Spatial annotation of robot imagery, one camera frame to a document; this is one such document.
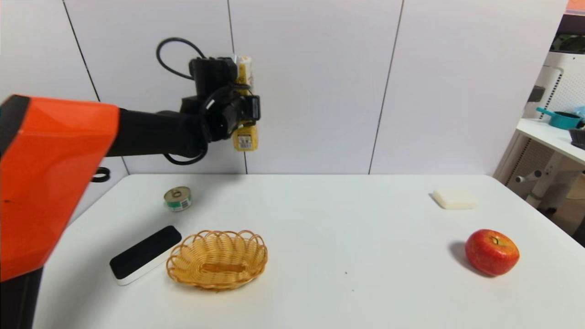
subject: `black ring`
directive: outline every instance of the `black ring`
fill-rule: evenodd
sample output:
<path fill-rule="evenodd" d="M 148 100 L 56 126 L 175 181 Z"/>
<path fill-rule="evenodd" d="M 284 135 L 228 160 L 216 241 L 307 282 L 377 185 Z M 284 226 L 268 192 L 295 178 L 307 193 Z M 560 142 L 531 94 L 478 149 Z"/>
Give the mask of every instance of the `black ring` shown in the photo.
<path fill-rule="evenodd" d="M 103 183 L 110 179 L 110 171 L 106 167 L 99 167 L 98 170 L 95 172 L 94 177 L 91 179 L 93 183 Z"/>

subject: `black cable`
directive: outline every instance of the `black cable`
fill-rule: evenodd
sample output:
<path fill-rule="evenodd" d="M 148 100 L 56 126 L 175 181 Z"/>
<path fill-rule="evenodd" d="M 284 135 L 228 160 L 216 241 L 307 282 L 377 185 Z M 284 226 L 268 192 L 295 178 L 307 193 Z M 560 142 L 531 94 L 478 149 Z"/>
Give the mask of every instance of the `black cable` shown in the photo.
<path fill-rule="evenodd" d="M 205 144 L 205 147 L 203 148 L 203 150 L 201 151 L 201 154 L 199 154 L 197 157 L 194 157 L 193 159 L 187 160 L 187 161 L 179 161 L 179 160 L 175 160 L 171 157 L 170 154 L 165 153 L 163 154 L 165 158 L 167 158 L 167 160 L 169 162 L 171 162 L 172 164 L 175 165 L 179 165 L 179 166 L 187 166 L 187 165 L 192 165 L 195 162 L 199 162 L 201 161 L 201 159 L 203 159 L 205 157 L 205 155 L 207 154 L 207 148 L 208 145 Z"/>
<path fill-rule="evenodd" d="M 176 75 L 178 75 L 178 76 L 180 76 L 180 77 L 183 77 L 183 78 L 185 78 L 185 79 L 189 79 L 189 80 L 195 80 L 195 79 L 194 79 L 193 77 L 191 77 L 191 76 L 188 76 L 188 75 L 186 75 L 186 74 L 183 74 L 183 73 L 181 73 L 181 72 L 179 72 L 179 71 L 175 71 L 175 70 L 173 70 L 173 69 L 172 69 L 172 68 L 170 68 L 168 65 L 166 65 L 166 64 L 163 62 L 163 60 L 160 58 L 160 50 L 163 48 L 163 46 L 164 46 L 165 44 L 167 44 L 167 43 L 169 43 L 169 42 L 182 42 L 182 43 L 184 43 L 184 44 L 188 44 L 189 46 L 191 46 L 191 48 L 195 49 L 195 51 L 196 51 L 197 53 L 199 53 L 199 56 L 201 56 L 201 58 L 205 58 L 205 55 L 203 55 L 203 52 L 202 52 L 202 51 L 201 51 L 199 48 L 197 48 L 197 46 L 196 46 L 195 44 L 193 44 L 193 42 L 191 42 L 191 41 L 189 41 L 189 40 L 185 40 L 185 39 L 183 39 L 183 38 L 181 38 L 181 37 L 170 37 L 170 38 L 166 38 L 166 39 L 164 39 L 163 41 L 161 41 L 161 42 L 159 43 L 159 46 L 158 46 L 158 47 L 156 47 L 156 59 L 159 61 L 159 64 L 160 64 L 161 66 L 163 66 L 163 67 L 164 67 L 164 68 L 165 68 L 167 71 L 169 71 L 169 72 L 171 72 L 171 73 L 173 73 L 173 74 L 176 74 Z"/>
<path fill-rule="evenodd" d="M 186 78 L 186 79 L 189 79 L 189 80 L 195 80 L 194 77 L 191 77 L 191 76 L 188 76 L 188 75 L 183 74 L 181 72 L 178 72 L 178 71 L 173 70 L 168 65 L 166 65 L 163 62 L 163 60 L 160 58 L 160 50 L 163 48 L 163 46 L 165 44 L 167 44 L 169 42 L 181 42 L 181 43 L 187 44 L 187 45 L 191 46 L 191 48 L 195 49 L 195 51 L 197 53 L 199 53 L 199 56 L 201 56 L 201 58 L 205 58 L 205 55 L 203 55 L 203 52 L 195 44 L 193 44 L 193 42 L 191 42 L 189 40 L 186 40 L 186 39 L 183 39 L 181 37 L 169 37 L 169 38 L 166 38 L 163 41 L 161 41 L 159 43 L 159 45 L 156 47 L 156 59 L 159 61 L 159 64 L 162 67 L 164 67 L 167 71 L 169 71 L 169 72 L 171 72 L 173 74 L 176 74 L 176 75 L 178 75 L 180 77 L 183 77 L 183 78 Z M 199 162 L 201 159 L 203 159 L 205 157 L 205 155 L 207 154 L 207 149 L 208 149 L 208 145 L 207 145 L 207 141 L 205 141 L 205 146 L 203 147 L 203 150 L 201 151 L 201 153 L 198 156 L 196 156 L 193 159 L 190 159 L 188 161 L 175 160 L 168 153 L 165 153 L 163 155 L 172 164 L 179 165 L 179 166 L 186 166 L 186 165 L 192 165 L 193 163 Z"/>

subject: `white table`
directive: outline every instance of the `white table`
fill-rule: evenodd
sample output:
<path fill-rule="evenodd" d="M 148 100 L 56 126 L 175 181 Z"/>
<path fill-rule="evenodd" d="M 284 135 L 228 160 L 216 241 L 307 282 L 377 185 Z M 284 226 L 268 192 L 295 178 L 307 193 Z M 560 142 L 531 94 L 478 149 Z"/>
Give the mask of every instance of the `white table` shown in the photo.
<path fill-rule="evenodd" d="M 569 131 L 555 128 L 550 126 L 548 122 L 538 119 L 520 119 L 516 130 L 562 155 L 585 165 L 585 150 L 571 145 Z"/>
<path fill-rule="evenodd" d="M 571 145 L 569 131 L 550 126 L 547 121 L 538 119 L 520 119 L 516 130 L 537 142 L 548 146 L 555 152 L 543 168 L 544 174 L 534 185 L 526 198 L 533 207 L 540 205 L 542 197 L 555 179 L 559 166 L 565 156 L 585 165 L 585 150 Z"/>
<path fill-rule="evenodd" d="M 163 193 L 191 187 L 181 213 Z M 468 189 L 473 210 L 439 208 L 438 187 Z M 166 225 L 249 229 L 266 271 L 223 293 L 180 286 L 164 265 L 118 286 L 108 262 Z M 466 262 L 477 229 L 521 251 L 489 278 Z M 131 175 L 64 233 L 47 262 L 35 328 L 579 328 L 585 249 L 487 176 Z"/>

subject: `wicker basket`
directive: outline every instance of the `wicker basket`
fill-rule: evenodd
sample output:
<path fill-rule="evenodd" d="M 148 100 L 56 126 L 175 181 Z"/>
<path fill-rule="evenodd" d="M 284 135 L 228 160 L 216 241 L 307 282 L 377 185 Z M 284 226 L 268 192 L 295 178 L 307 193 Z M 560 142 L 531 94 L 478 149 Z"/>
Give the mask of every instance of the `wicker basket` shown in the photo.
<path fill-rule="evenodd" d="M 171 251 L 167 273 L 171 279 L 205 290 L 238 288 L 264 272 L 268 250 L 250 231 L 201 231 Z"/>

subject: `white shelf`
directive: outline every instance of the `white shelf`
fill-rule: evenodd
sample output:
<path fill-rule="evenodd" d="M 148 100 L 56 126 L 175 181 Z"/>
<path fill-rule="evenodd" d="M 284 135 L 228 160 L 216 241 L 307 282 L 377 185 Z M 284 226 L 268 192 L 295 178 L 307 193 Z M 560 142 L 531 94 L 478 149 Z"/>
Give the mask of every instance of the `white shelf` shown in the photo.
<path fill-rule="evenodd" d="M 585 150 L 571 145 L 569 131 L 555 128 L 538 119 L 520 119 L 516 130 L 585 165 Z"/>

